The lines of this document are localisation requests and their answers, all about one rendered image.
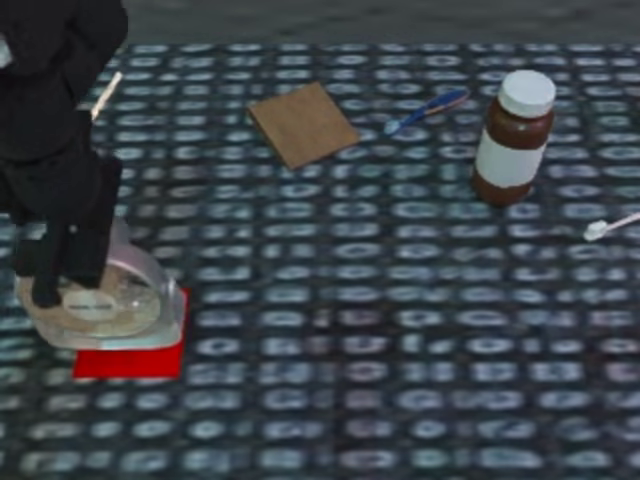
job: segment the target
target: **patterned tablecloth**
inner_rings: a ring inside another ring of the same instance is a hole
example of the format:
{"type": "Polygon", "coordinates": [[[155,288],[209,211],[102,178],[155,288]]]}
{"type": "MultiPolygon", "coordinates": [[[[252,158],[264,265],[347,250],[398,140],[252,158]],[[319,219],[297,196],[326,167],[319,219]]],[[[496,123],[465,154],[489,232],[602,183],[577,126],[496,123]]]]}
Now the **patterned tablecloth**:
{"type": "Polygon", "coordinates": [[[0,230],[0,479],[640,477],[640,46],[133,46],[95,129],[138,243],[192,289],[179,381],[70,380],[0,230]],[[558,119],[506,210],[469,174],[488,101],[548,73],[558,119]],[[245,114],[320,80],[362,143],[286,171],[245,114]],[[472,99],[390,140],[443,89],[472,99]]]}

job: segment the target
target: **jar lid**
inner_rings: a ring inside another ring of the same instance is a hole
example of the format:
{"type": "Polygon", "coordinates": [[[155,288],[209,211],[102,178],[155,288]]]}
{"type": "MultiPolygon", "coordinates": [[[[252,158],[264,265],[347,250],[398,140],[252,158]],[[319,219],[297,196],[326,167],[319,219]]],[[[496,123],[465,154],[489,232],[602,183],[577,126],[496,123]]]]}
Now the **jar lid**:
{"type": "Polygon", "coordinates": [[[513,115],[536,118],[546,115],[556,98],[556,86],[535,70],[516,70],[505,77],[498,93],[500,105],[513,115]]]}

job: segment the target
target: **toothbrush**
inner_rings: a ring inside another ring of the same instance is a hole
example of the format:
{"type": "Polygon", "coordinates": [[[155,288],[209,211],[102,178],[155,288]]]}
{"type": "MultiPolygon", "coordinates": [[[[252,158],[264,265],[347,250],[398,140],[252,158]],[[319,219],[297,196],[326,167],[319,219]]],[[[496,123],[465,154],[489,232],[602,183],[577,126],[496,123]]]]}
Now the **toothbrush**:
{"type": "Polygon", "coordinates": [[[593,242],[604,237],[611,230],[623,227],[629,223],[635,222],[636,220],[640,220],[640,213],[634,213],[633,215],[629,215],[615,223],[607,223],[604,220],[599,220],[597,222],[590,223],[587,226],[583,237],[587,242],[593,242]]]}
{"type": "Polygon", "coordinates": [[[426,105],[414,111],[404,120],[391,120],[387,122],[384,127],[384,133],[389,136],[393,136],[404,127],[422,120],[427,115],[433,115],[434,113],[439,113],[444,110],[456,107],[464,102],[467,98],[469,98],[469,93],[469,90],[466,88],[457,88],[455,90],[445,92],[442,95],[438,95],[437,97],[429,100],[426,105]]]}

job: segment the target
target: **red square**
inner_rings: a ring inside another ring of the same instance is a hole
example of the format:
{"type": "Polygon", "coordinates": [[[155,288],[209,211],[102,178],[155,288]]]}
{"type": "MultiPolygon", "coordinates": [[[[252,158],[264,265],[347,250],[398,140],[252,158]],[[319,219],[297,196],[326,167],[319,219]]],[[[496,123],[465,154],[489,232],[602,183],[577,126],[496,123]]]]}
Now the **red square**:
{"type": "MultiPolygon", "coordinates": [[[[188,317],[189,290],[182,291],[188,317]]],[[[73,378],[178,378],[182,370],[184,333],[180,343],[158,350],[80,350],[73,378]]]]}

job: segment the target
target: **brown square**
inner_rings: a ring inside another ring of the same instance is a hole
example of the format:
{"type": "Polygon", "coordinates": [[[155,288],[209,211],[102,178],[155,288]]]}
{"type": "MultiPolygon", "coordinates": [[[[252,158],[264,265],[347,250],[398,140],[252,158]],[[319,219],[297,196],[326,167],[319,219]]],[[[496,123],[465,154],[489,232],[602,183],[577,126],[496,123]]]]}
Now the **brown square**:
{"type": "Polygon", "coordinates": [[[318,82],[252,105],[249,115],[290,169],[360,141],[358,131],[318,82]]]}

